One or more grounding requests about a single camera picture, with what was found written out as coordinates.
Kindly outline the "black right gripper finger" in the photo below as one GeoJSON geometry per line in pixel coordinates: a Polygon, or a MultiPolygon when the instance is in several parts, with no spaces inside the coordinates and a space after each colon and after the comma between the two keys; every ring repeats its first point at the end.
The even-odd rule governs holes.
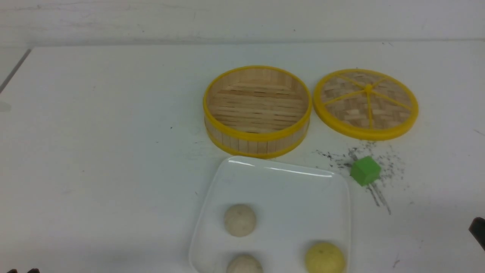
{"type": "Polygon", "coordinates": [[[476,217],[471,222],[468,231],[473,235],[480,247],[485,250],[485,219],[476,217]]]}

